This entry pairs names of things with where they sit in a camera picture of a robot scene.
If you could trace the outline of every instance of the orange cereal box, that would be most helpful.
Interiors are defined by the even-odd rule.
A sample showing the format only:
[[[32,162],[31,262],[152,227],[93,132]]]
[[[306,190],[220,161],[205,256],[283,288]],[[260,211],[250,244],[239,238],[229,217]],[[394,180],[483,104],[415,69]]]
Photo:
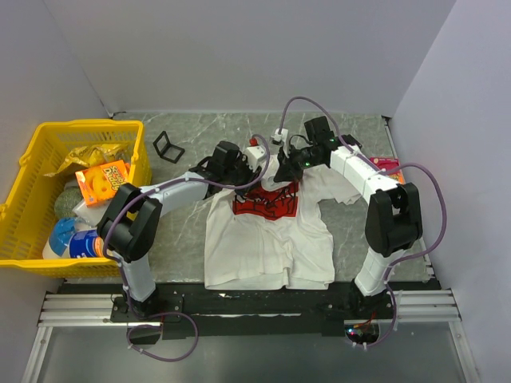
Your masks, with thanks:
[[[81,170],[75,174],[87,206],[112,199],[117,189],[128,182],[128,167],[123,160]]]

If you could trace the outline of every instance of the snack bag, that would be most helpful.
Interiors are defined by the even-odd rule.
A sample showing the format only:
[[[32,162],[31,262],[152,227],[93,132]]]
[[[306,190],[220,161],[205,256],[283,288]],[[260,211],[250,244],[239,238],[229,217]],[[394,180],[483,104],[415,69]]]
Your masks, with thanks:
[[[375,164],[380,170],[391,170],[399,166],[399,160],[397,158],[392,157],[371,157],[369,159],[373,164]],[[405,183],[405,177],[402,174],[402,171],[397,171],[389,174],[390,178],[395,179],[400,184]]]
[[[128,144],[97,144],[72,149],[56,172],[45,174],[46,177],[65,176],[83,168],[107,164],[125,156]]]
[[[128,182],[128,169],[124,161],[119,160],[81,170],[76,176],[85,204],[93,206],[115,196],[119,187]]]

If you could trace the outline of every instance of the gray tabletop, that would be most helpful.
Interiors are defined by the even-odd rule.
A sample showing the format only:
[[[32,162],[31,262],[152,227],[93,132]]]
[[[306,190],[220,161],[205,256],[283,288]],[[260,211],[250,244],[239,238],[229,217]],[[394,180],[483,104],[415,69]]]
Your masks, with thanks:
[[[318,113],[289,113],[286,128],[304,133],[303,122]],[[153,169],[153,183],[180,176],[206,156],[220,140],[241,148],[248,145],[252,133],[269,138],[279,125],[279,113],[120,113],[116,120],[141,120],[145,125],[145,143]],[[352,134],[363,145],[367,156],[392,156],[392,145],[380,116],[335,113],[343,133]],[[186,150],[177,164],[159,158],[153,141],[165,130],[171,142]],[[271,145],[276,154],[277,147]],[[151,270],[157,282],[203,282],[206,217],[211,200],[200,201],[160,219],[156,240],[149,253]],[[334,237],[335,280],[350,281],[367,253],[364,235],[367,205],[359,200],[353,205],[325,200],[320,204],[322,219]],[[414,250],[420,249],[416,243]],[[422,281],[429,278],[423,259],[406,262],[396,268],[393,280]]]
[[[122,327],[55,327],[38,382],[465,381],[447,323],[399,323],[399,331],[368,353],[319,334],[200,337],[179,363],[138,355],[126,348],[125,335]],[[149,351],[177,356],[191,342],[159,341]]]

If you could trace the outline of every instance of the plastic bottle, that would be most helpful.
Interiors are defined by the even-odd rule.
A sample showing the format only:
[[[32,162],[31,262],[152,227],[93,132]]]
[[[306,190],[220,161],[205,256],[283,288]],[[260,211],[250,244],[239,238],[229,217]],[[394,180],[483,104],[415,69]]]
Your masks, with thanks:
[[[44,259],[66,259],[70,257],[69,241],[77,232],[74,218],[63,218],[57,221],[46,245],[42,250]]]
[[[44,259],[102,257],[103,239],[79,218],[59,219],[42,251]]]

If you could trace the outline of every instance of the white wall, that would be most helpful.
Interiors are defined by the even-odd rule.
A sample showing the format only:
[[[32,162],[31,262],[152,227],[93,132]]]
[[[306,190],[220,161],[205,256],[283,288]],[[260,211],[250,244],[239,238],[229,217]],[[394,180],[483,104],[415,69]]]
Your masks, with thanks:
[[[394,114],[454,0],[45,0],[110,112]]]
[[[394,119],[402,160],[427,165],[446,195],[448,229],[433,261],[452,287],[483,381],[511,381],[511,2],[458,0]],[[427,243],[438,201],[424,177]]]
[[[0,201],[35,128],[48,120],[106,116],[42,0],[0,2]],[[20,381],[42,298],[58,280],[0,270],[0,372]]]

